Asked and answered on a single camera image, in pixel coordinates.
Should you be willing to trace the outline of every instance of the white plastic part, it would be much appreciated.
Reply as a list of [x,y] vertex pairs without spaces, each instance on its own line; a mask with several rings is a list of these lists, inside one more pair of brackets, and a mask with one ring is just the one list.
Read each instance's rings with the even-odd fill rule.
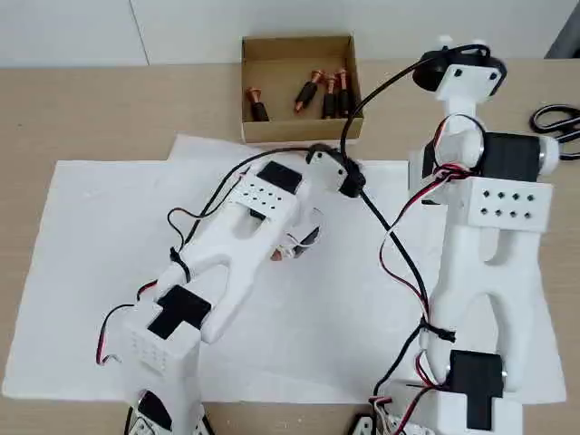
[[435,98],[440,102],[479,104],[489,98],[500,79],[501,72],[497,68],[452,64],[443,75]]
[[[392,415],[401,416],[419,388],[394,382],[388,388],[388,394],[393,402],[388,405]],[[467,396],[461,393],[448,391],[429,391],[425,393],[414,413],[411,422],[415,423],[418,432],[411,432],[407,428],[408,435],[412,433],[428,433],[421,430],[429,430],[437,435],[522,435],[523,434],[523,406],[521,403],[502,398],[492,398],[491,405],[491,430],[473,430],[467,428]]]
[[[310,182],[303,179],[293,195],[248,173],[230,193],[226,204],[195,243],[181,251],[181,259],[193,275],[201,275],[214,266],[228,269],[227,288],[212,307],[201,327],[206,343],[215,342],[233,320],[249,295],[258,268],[270,258],[280,237],[300,216],[300,204],[310,195]],[[244,220],[255,219],[250,209],[265,219],[250,236],[238,234]],[[183,269],[172,264],[160,277],[157,297],[174,285],[184,285]]]
[[543,233],[553,187],[545,183],[471,177],[458,183],[458,223]]
[[360,417],[349,435],[372,435],[372,418],[368,415]]
[[[171,435],[172,432],[169,430],[164,430],[154,421],[149,420],[147,417],[135,411],[135,421],[130,428],[129,435]],[[206,426],[205,419],[201,419],[198,426],[193,430],[191,435],[212,435]]]
[[[386,432],[384,435],[389,435],[389,433],[395,432],[400,423],[401,417],[389,415],[387,417],[387,424],[389,425],[390,432]],[[410,421],[405,425],[405,433],[407,435],[435,435],[435,432],[430,428],[424,428],[421,425],[411,423]]]
[[[488,295],[498,322],[498,353],[507,372],[505,389],[515,392],[523,381],[532,339],[534,298],[541,291],[537,257],[541,233],[547,227],[552,187],[477,177],[457,184],[459,187],[449,193],[430,321],[456,331],[471,302]],[[492,242],[490,228],[498,229],[498,239]],[[446,378],[450,347],[449,342],[430,334],[427,357],[439,382]]]
[[446,134],[435,148],[435,158],[440,165],[459,163],[469,169],[477,166],[482,154],[481,131],[473,129]]
[[131,406],[135,408],[145,392],[152,392],[171,417],[171,433],[187,435],[204,415],[198,384],[201,336],[195,327],[182,322],[163,340],[148,329],[160,312],[156,303],[141,300],[125,317],[122,381]]
[[540,175],[548,175],[556,170],[560,162],[560,144],[556,138],[540,136]]

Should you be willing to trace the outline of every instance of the cable tie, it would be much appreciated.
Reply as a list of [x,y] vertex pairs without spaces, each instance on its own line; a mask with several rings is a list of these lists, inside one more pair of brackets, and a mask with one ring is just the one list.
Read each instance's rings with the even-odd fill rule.
[[445,340],[446,342],[455,343],[455,331],[449,331],[447,329],[438,328],[437,326],[433,326],[429,322],[425,320],[425,317],[420,319],[420,326],[423,329],[426,329],[435,335],[437,335],[441,340]]
[[175,250],[175,247],[173,247],[173,246],[169,250],[169,259],[173,263],[177,263],[178,265],[181,266],[181,268],[183,269],[183,273],[185,274],[185,282],[188,283],[189,281],[191,281],[191,272],[189,271],[188,265],[186,265],[183,262],[183,260],[181,259],[181,256],[179,255],[178,251],[176,251]]

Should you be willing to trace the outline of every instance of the white wall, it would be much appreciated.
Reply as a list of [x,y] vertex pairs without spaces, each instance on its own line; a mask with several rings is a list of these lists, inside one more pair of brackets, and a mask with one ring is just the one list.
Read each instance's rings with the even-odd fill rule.
[[[0,0],[0,66],[144,64],[130,0]],[[364,59],[440,34],[543,57],[577,0],[132,0],[151,63],[239,61],[246,34],[354,33]]]
[[0,66],[143,64],[127,0],[0,0]]

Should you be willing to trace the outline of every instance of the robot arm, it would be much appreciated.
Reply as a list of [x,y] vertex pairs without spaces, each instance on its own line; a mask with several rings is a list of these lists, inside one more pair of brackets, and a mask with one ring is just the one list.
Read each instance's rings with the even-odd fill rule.
[[[552,194],[537,177],[554,170],[558,148],[549,138],[487,132],[477,120],[476,105],[496,92],[505,75],[503,63],[489,52],[457,51],[413,74],[421,88],[436,92],[446,118],[436,139],[411,155],[411,193],[430,184],[441,165],[469,172],[421,198],[448,206],[428,321],[453,331],[470,301],[489,295],[499,326],[497,354],[455,351],[431,333],[422,337],[430,368],[445,390],[426,394],[413,419],[443,435],[522,432],[521,404],[503,399],[503,393],[516,392],[522,382],[533,300],[541,286],[537,252]],[[127,402],[157,435],[194,433],[204,414],[200,343],[213,343],[224,332],[257,270],[274,253],[298,255],[305,240],[316,237],[312,189],[325,186],[348,196],[358,191],[360,185],[329,149],[311,153],[308,161],[307,172],[275,161],[252,166],[203,234],[159,277],[154,296],[128,314],[121,354]],[[212,305],[186,285],[189,276],[218,265],[228,268],[227,288]],[[396,382],[389,388],[395,403],[417,391]],[[412,433],[432,433],[420,429]]]
[[[503,394],[521,388],[529,355],[534,305],[541,295],[538,249],[552,197],[552,186],[537,179],[556,168],[558,145],[548,137],[487,132],[477,120],[476,104],[492,95],[506,74],[500,61],[473,53],[446,62],[442,70],[430,65],[414,76],[443,102],[445,120],[435,140],[411,155],[411,190],[432,182],[441,165],[461,167],[470,176],[422,198],[447,205],[429,320],[456,331],[470,303],[487,295],[498,321],[498,349],[494,354],[452,351],[451,343],[424,333],[430,368],[445,391],[429,394],[416,418],[445,435],[522,433],[521,404]],[[391,393],[410,394],[401,385]]]
[[[198,386],[199,346],[215,342],[244,303],[270,258],[300,256],[318,236],[313,189],[342,189],[347,175],[327,149],[310,153],[302,172],[274,160],[242,175],[203,233],[161,274],[152,298],[141,298],[122,330],[126,400],[157,435],[191,435],[204,415]],[[214,303],[186,285],[214,266],[227,268]]]

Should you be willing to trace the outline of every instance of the white 3d-printed robot arm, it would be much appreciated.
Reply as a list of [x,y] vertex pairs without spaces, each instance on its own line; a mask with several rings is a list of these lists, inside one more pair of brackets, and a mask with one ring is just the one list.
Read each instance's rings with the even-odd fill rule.
[[[276,248],[284,243],[292,250],[287,235],[302,250],[305,236],[318,234],[308,218],[313,184],[338,189],[345,174],[326,152],[310,163],[307,173],[273,160],[250,167],[205,230],[159,277],[154,296],[141,298],[128,313],[121,352],[127,401],[156,435],[194,433],[204,415],[200,342],[213,343],[224,333]],[[186,274],[195,281],[214,266],[227,268],[227,284],[212,306],[186,288]]]

